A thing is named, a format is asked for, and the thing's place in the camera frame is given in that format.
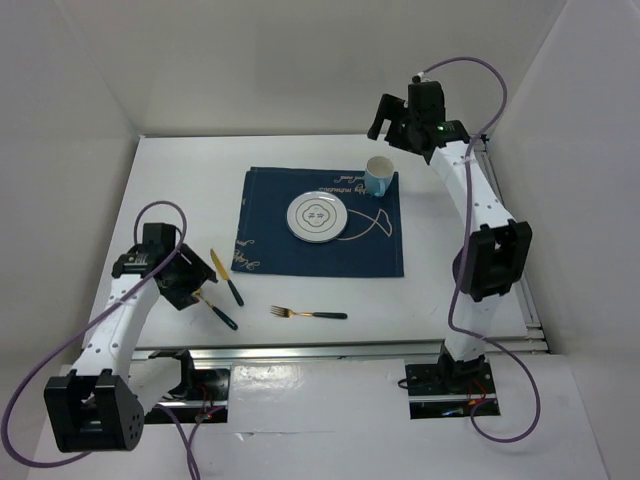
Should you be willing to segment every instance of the plate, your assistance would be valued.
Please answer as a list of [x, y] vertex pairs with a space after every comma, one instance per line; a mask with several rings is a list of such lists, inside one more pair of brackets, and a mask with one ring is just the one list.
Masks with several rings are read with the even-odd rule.
[[347, 226], [349, 214], [342, 200], [325, 192], [307, 192], [287, 209], [287, 225], [300, 240], [322, 243], [333, 240]]

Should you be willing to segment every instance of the blue placemat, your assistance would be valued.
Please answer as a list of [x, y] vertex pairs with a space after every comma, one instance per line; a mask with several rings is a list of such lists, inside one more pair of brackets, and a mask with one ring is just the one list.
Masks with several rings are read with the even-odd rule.
[[[247, 172], [231, 269], [313, 277], [402, 277], [398, 174], [383, 198], [364, 191], [362, 171], [252, 167]], [[289, 204], [309, 191], [330, 192], [349, 211], [336, 240], [312, 244], [287, 226]]]

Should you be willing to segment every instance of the white wall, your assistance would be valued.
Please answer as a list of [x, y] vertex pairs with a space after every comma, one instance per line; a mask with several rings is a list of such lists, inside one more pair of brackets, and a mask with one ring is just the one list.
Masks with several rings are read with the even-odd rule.
[[[1, 10], [4, 411], [21, 375], [87, 321], [137, 137], [52, 0], [3, 2]], [[44, 418], [43, 382], [13, 423], [27, 455]], [[0, 478], [25, 477], [0, 449]]]
[[570, 0], [490, 153], [534, 232], [528, 275], [613, 479], [637, 478], [640, 2]]
[[[143, 132], [364, 132], [380, 95], [454, 55], [515, 89], [564, 0], [59, 0]], [[480, 67], [438, 72], [471, 130], [499, 89]]]

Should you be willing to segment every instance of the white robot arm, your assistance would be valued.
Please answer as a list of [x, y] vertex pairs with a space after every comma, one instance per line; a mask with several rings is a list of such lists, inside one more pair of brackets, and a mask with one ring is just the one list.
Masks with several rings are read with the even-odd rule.
[[[107, 308], [153, 271], [175, 248], [173, 225], [148, 223], [142, 243], [113, 267]], [[188, 388], [193, 361], [187, 351], [163, 351], [130, 372], [131, 357], [151, 308], [164, 297], [177, 310], [198, 303], [194, 294], [215, 272], [183, 243], [180, 252], [98, 324], [66, 376], [51, 377], [44, 399], [62, 452], [132, 450], [144, 415], [162, 395]]]
[[[409, 85], [407, 98], [405, 101], [383, 95], [367, 136], [376, 140], [383, 122], [390, 120], [385, 140], [393, 147], [424, 157], [444, 182], [463, 219], [467, 209], [465, 162], [470, 162], [471, 236], [465, 271], [459, 272], [460, 254], [453, 261], [454, 278], [463, 276], [453, 323], [461, 329], [488, 335], [502, 296], [522, 276], [531, 228], [527, 222], [516, 222], [500, 203], [473, 151], [465, 160], [470, 138], [462, 123], [446, 121], [440, 84], [416, 76]], [[484, 351], [482, 340], [450, 331], [438, 362], [444, 381], [466, 385], [480, 371]]]
[[[463, 141], [447, 143], [444, 148], [436, 148], [431, 159], [431, 167], [442, 179], [461, 218], [465, 218], [467, 187], [465, 175], [465, 152]], [[471, 231], [480, 231], [483, 225], [489, 228], [508, 227], [514, 219], [500, 203], [487, 178], [480, 169], [474, 152], [471, 152], [471, 178], [473, 182], [473, 213]], [[484, 297], [476, 302], [470, 295], [459, 297], [454, 323], [465, 330], [488, 335], [491, 321], [502, 297], [499, 294]], [[455, 361], [468, 362], [484, 353], [485, 342], [463, 333], [451, 331], [445, 339], [445, 348]]]

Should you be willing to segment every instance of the cup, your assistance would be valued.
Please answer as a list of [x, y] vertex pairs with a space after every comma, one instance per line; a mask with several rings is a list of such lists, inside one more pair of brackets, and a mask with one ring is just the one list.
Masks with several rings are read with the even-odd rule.
[[364, 187], [374, 197], [382, 197], [393, 180], [393, 163], [387, 157], [371, 157], [364, 172]]

